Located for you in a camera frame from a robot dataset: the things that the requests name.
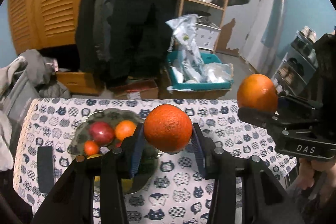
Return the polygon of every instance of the white shoe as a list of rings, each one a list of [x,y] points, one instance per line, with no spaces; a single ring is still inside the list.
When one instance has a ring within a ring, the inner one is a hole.
[[[311,31],[307,37],[312,43],[316,42],[316,33],[314,31]]]
[[[300,33],[302,33],[305,37],[308,37],[309,32],[310,32],[310,30],[309,30],[309,27],[308,27],[308,26],[305,26],[305,27],[300,31]]]

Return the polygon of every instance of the wooden wardrobe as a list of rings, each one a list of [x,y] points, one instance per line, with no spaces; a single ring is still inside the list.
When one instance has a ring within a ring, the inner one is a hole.
[[[75,44],[80,0],[8,0],[8,18],[17,54]],[[99,93],[92,75],[57,73],[71,92]]]

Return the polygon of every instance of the white box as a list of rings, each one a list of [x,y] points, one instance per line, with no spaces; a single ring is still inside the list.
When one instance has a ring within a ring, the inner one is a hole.
[[[213,23],[210,23],[210,26],[196,23],[195,29],[195,41],[197,46],[200,49],[213,51],[221,29]]]

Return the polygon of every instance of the fruit bowl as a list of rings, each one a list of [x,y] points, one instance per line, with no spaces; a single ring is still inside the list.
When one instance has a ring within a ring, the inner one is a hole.
[[[88,116],[88,118],[77,127],[74,138],[68,148],[72,160],[74,160],[77,155],[85,155],[84,143],[87,140],[92,140],[89,134],[91,124],[94,122],[107,122],[112,128],[115,128],[119,122],[124,120],[132,121],[135,124],[144,122],[144,119],[141,119],[135,112],[130,110],[120,110],[117,108],[108,108],[102,111],[96,111]],[[111,150],[119,142],[119,140],[114,139],[112,143],[106,147]],[[147,185],[148,181],[152,175],[154,175],[154,172],[158,167],[158,158],[160,156],[161,152],[159,150],[149,143],[145,143],[138,173],[134,176],[132,187],[129,190],[125,190],[124,194],[136,193]],[[99,192],[99,181],[95,182],[94,191]]]

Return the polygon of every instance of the cardboard box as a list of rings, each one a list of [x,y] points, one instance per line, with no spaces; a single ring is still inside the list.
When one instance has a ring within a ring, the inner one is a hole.
[[[114,99],[120,100],[144,100],[158,99],[159,88],[154,80],[137,81],[128,85],[119,86],[111,90]]]
[[[218,99],[224,96],[229,90],[202,90],[202,91],[177,91],[172,93],[167,91],[167,87],[171,85],[169,74],[166,68],[161,71],[161,79],[159,83],[159,99]]]

